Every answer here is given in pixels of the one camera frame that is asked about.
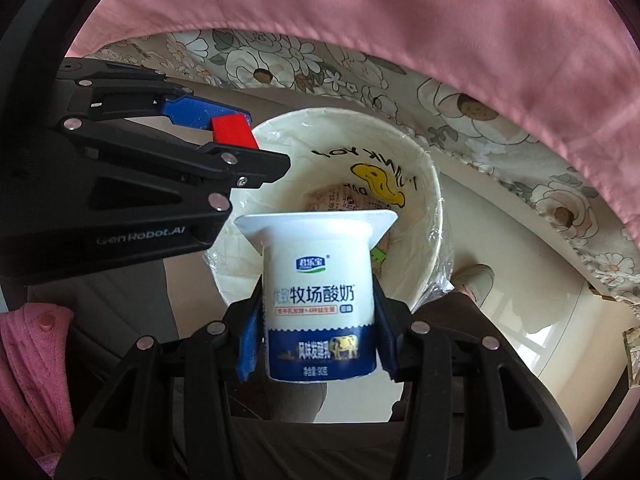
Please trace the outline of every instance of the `floral fabric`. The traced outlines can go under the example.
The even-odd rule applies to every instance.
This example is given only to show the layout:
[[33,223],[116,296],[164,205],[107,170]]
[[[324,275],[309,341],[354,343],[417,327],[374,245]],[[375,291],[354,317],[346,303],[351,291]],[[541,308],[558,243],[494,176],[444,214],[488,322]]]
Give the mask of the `floral fabric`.
[[627,355],[626,371],[630,388],[640,386],[640,327],[622,333]]
[[[640,305],[640,253],[595,188],[487,105],[388,60],[295,36],[207,29],[109,44],[88,56],[222,88],[287,88],[377,112],[429,149],[497,180],[543,216],[619,301]],[[640,317],[640,307],[633,307]]]

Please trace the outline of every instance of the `red block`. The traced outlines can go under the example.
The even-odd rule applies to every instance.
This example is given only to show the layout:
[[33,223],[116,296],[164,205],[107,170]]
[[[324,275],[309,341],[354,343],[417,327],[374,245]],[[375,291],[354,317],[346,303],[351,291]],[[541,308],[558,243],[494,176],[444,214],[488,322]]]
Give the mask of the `red block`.
[[214,142],[258,150],[254,134],[242,114],[214,117],[211,120]]

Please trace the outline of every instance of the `shoe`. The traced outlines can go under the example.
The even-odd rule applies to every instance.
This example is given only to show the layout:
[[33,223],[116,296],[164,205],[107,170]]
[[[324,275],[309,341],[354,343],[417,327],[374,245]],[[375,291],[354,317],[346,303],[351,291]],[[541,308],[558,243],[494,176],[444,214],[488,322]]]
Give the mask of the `shoe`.
[[458,292],[466,294],[480,308],[494,286],[494,277],[491,267],[477,264],[456,272],[451,277],[451,283]]

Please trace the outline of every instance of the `pink fabric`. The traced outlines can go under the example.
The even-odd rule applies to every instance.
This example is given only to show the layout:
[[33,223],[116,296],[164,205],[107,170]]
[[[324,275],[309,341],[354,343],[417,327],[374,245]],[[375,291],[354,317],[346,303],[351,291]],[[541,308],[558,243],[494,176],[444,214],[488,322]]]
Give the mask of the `pink fabric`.
[[575,166],[640,242],[640,54],[608,0],[103,0],[71,53],[224,27],[357,48],[453,85]]
[[74,431],[65,371],[72,318],[47,303],[0,314],[0,409],[49,475]]

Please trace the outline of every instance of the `cow illustration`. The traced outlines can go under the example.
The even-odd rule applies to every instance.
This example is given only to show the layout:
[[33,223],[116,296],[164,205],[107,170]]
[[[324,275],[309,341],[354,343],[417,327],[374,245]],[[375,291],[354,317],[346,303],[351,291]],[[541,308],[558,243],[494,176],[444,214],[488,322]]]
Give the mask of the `cow illustration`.
[[355,334],[338,335],[329,341],[329,352],[337,361],[358,358],[358,336]]

